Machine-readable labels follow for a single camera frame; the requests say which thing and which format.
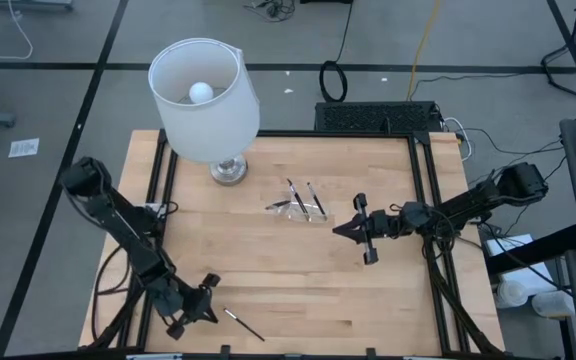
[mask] yellow cable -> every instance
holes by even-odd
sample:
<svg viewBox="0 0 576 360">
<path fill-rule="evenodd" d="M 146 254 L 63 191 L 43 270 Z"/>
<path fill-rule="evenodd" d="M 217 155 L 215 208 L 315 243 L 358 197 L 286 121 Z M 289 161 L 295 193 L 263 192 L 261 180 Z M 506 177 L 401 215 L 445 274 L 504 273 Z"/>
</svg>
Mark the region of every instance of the yellow cable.
<svg viewBox="0 0 576 360">
<path fill-rule="evenodd" d="M 432 15 L 430 15 L 430 19 L 426 23 L 426 28 L 424 29 L 424 36 L 421 38 L 421 42 L 419 42 L 419 46 L 417 47 L 417 54 L 415 55 L 415 61 L 412 63 L 412 70 L 410 72 L 410 83 L 408 84 L 408 94 L 406 95 L 406 101 L 410 101 L 410 97 L 412 94 L 412 86 L 415 83 L 415 71 L 417 70 L 417 63 L 419 62 L 419 56 L 421 55 L 421 49 L 424 47 L 426 43 L 426 39 L 428 38 L 428 33 L 430 33 L 430 29 L 432 28 L 432 24 L 435 22 L 435 18 L 439 13 L 439 3 L 440 0 L 435 0 L 435 5 L 432 8 Z"/>
</svg>

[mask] wooden table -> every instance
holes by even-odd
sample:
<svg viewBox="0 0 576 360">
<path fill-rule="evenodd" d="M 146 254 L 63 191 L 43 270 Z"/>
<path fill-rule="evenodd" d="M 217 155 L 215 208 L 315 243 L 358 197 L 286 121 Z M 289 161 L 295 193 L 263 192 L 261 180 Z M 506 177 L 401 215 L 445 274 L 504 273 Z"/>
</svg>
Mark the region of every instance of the wooden table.
<svg viewBox="0 0 576 360">
<path fill-rule="evenodd" d="M 133 132 L 118 187 L 133 204 L 144 202 L 157 135 L 157 131 Z M 431 140 L 441 195 L 449 199 L 467 190 L 456 139 L 441 133 L 431 134 Z M 429 194 L 423 154 L 418 154 Z M 179 211 L 168 219 L 164 248 L 177 275 L 193 286 L 207 272 L 221 276 L 213 298 L 220 321 L 190 325 L 181 340 L 174 341 L 155 315 L 146 351 L 217 353 L 221 345 L 229 344 L 233 353 L 361 355 L 374 347 L 379 355 L 439 355 L 422 239 L 415 235 L 376 240 L 380 261 L 364 266 L 363 247 L 331 232 L 355 214 L 352 199 L 359 192 L 366 193 L 369 210 L 415 200 L 407 142 L 258 137 L 245 155 L 250 170 L 235 187 L 217 185 L 206 165 L 178 161 L 172 200 Z M 311 201 L 306 182 L 312 183 L 330 214 L 328 223 L 290 221 L 264 210 L 287 198 L 287 177 L 306 202 Z M 160 192 L 164 179 L 161 176 Z M 467 227 L 462 237 L 479 242 L 473 227 Z M 101 260 L 116 246 L 107 237 Z M 464 307 L 492 343 L 503 349 L 481 251 L 458 242 L 453 258 Z M 101 289 L 117 283 L 125 261 L 123 254 L 113 259 Z M 124 299 L 125 294 L 100 298 L 98 331 Z M 223 306 L 266 342 L 224 314 Z M 452 349 L 457 350 L 452 312 L 445 308 Z M 135 341 L 140 312 L 138 306 L 129 344 Z M 91 341 L 89 309 L 80 343 Z"/>
</svg>

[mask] lamp base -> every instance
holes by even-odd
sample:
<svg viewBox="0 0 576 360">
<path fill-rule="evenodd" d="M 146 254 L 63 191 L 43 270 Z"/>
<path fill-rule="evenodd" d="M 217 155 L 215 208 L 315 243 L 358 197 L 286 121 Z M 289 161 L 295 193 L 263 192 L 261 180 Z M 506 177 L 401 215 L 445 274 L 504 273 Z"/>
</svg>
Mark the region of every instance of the lamp base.
<svg viewBox="0 0 576 360">
<path fill-rule="evenodd" d="M 242 155 L 218 164 L 210 164 L 210 174 L 219 185 L 233 186 L 239 184 L 248 173 L 248 162 Z"/>
</svg>

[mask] gray floor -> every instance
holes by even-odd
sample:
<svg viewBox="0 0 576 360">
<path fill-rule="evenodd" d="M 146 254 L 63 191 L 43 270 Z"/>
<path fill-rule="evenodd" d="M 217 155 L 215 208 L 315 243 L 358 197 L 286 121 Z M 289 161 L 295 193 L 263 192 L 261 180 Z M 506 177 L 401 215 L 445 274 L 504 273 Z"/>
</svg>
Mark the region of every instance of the gray floor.
<svg viewBox="0 0 576 360">
<path fill-rule="evenodd" d="M 76 10 L 22 9 L 32 39 L 33 62 L 96 62 L 118 0 L 77 0 Z M 293 19 L 268 24 L 241 9 L 244 0 L 130 0 L 110 62 L 149 62 L 168 44 L 214 37 L 244 50 L 249 63 L 319 63 L 338 52 L 347 14 L 341 4 L 297 5 Z M 411 64 L 432 0 L 356 0 L 343 63 Z M 558 0 L 569 26 L 576 1 Z M 563 44 L 545 1 L 453 0 L 442 2 L 424 49 L 425 65 L 537 65 Z M 0 10 L 0 54 L 25 53 L 8 13 Z M 572 66 L 569 55 L 557 65 Z M 18 117 L 0 128 L 0 325 L 32 243 L 92 71 L 0 70 L 0 111 Z M 420 73 L 418 79 L 436 77 Z M 323 101 L 316 72 L 256 71 L 265 129 L 311 129 L 314 106 Z M 348 73 L 347 101 L 403 100 L 407 73 Z M 576 75 L 558 79 L 576 87 Z M 550 87 L 542 75 L 507 79 L 439 81 L 420 85 L 416 100 L 434 100 L 444 116 L 486 129 L 497 144 L 530 151 L 555 140 L 558 121 L 576 117 L 576 98 Z M 78 155 L 104 161 L 117 183 L 130 133 L 161 126 L 143 71 L 106 71 L 101 79 Z M 474 155 L 464 163 L 469 179 L 513 159 L 495 152 L 472 132 Z M 10 142 L 40 138 L 37 156 L 8 159 Z M 562 153 L 529 158 L 543 173 Z M 517 233 L 547 235 L 576 222 L 567 169 L 550 180 L 550 194 L 531 206 Z M 495 211 L 508 227 L 517 209 Z M 103 234 L 60 201 L 7 354 L 74 349 L 78 343 L 99 261 Z M 529 307 L 499 313 L 506 346 L 518 355 L 563 355 L 558 324 Z"/>
</svg>

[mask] paper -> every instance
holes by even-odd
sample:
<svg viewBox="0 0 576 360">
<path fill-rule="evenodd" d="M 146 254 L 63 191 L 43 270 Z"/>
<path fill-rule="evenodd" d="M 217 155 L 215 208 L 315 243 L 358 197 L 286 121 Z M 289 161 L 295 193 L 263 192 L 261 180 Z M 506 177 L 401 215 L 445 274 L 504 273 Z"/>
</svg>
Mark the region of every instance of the paper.
<svg viewBox="0 0 576 360">
<path fill-rule="evenodd" d="M 9 158 L 36 155 L 39 151 L 39 138 L 13 141 L 10 143 Z"/>
<path fill-rule="evenodd" d="M 515 247 L 521 246 L 521 244 L 528 244 L 532 242 L 532 237 L 529 234 L 512 236 L 507 239 L 509 240 L 499 239 L 499 242 L 505 250 L 514 249 Z M 486 246 L 488 247 L 491 255 L 501 254 L 501 248 L 499 248 L 499 245 L 497 245 L 495 240 L 486 241 Z M 534 264 L 530 267 L 552 281 L 552 277 L 550 277 L 550 273 L 548 272 L 548 269 L 544 263 Z M 526 287 L 528 296 L 557 290 L 557 288 L 551 284 L 548 284 L 546 281 L 544 281 L 544 279 L 540 278 L 537 274 L 527 268 L 507 272 L 502 274 L 501 278 L 504 281 L 514 280 L 520 282 L 523 286 Z"/>
</svg>

